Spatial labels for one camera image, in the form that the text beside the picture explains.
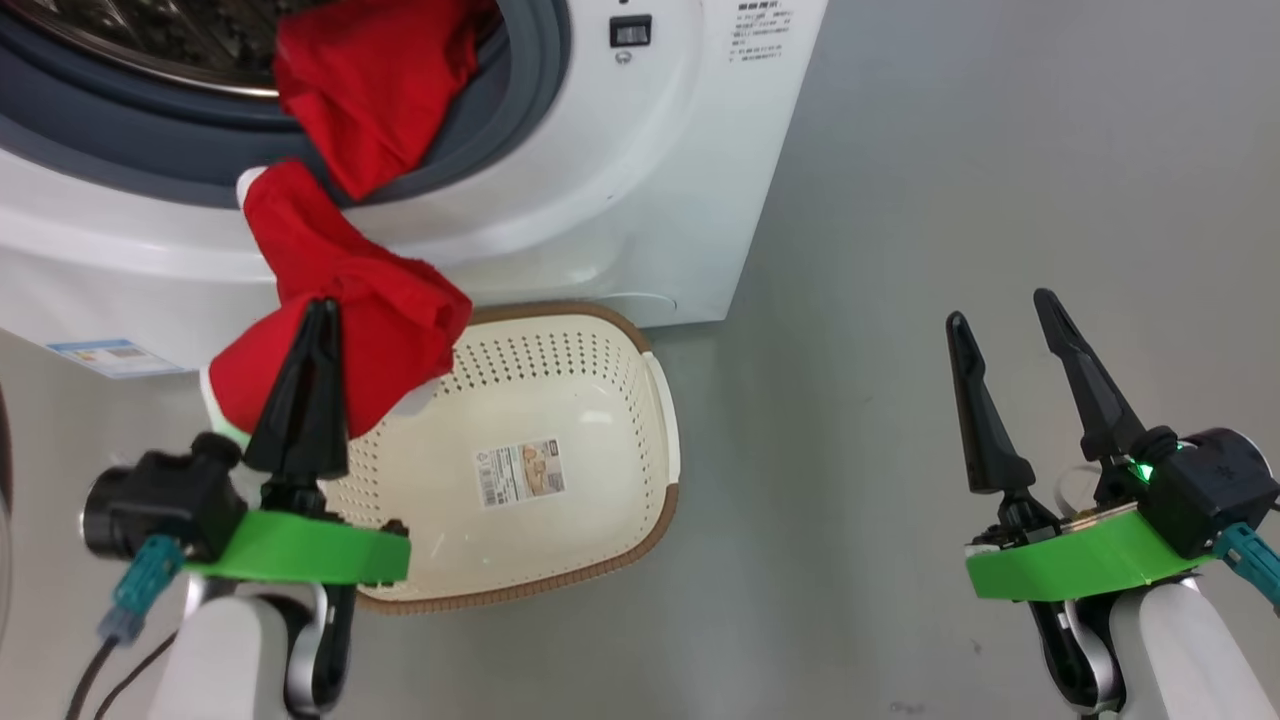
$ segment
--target laundry basket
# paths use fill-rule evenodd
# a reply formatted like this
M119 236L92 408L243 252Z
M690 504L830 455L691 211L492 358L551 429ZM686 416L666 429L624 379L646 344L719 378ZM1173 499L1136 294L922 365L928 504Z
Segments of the laundry basket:
M410 529L408 579L361 588L401 615L515 600L611 573L676 511L680 441L649 343L586 304L481 310L417 415L351 443L325 483L358 527Z

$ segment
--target gray floor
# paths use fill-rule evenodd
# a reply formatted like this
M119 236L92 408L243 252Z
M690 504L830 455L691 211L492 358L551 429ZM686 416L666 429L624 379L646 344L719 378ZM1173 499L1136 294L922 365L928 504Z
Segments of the gray floor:
M685 450L667 538L525 602L360 616L337 716L1068 716L1025 610L966 584L995 502L965 492L942 320L969 313L1042 486L1079 425L1041 284L1144 420L1280 454L1277 28L1263 0L835 1L730 320L654 333ZM0 382L22 542L0 698L47 719L118 573L74 538L82 488L201 419L183 379L122 389L12 338ZM1280 623L1221 569L1204 587L1276 678Z

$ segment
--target green plastic strip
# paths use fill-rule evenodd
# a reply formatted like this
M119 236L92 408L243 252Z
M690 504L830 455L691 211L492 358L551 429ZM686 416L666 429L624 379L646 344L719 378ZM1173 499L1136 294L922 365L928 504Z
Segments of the green plastic strip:
M978 597L1059 601L1149 585L1212 559L1180 557L1134 511L1053 539L974 555L965 566Z
M251 510L218 562L187 569L255 583L374 585L407 578L408 553L408 538L392 533Z

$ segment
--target red garment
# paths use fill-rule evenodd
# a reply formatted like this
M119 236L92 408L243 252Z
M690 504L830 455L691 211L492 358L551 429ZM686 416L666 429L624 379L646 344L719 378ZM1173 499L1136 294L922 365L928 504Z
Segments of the red garment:
M305 165L273 165L250 186L244 217L275 272L280 309L259 320L209 368L214 397L252 433L307 304L342 307L351 437L376 425L404 395L453 368L471 301L431 265L370 242L343 218Z
M347 195L417 167L495 13L493 0L340 0L280 19L280 105Z

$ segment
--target washing machine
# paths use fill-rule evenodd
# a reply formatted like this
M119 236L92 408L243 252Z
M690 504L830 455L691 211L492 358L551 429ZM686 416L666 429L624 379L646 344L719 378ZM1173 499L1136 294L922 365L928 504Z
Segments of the washing machine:
M278 305L234 184L324 177L270 77L275 20L321 1L0 0L0 327L128 377ZM826 0L497 4L421 165L348 218L477 305L724 318Z

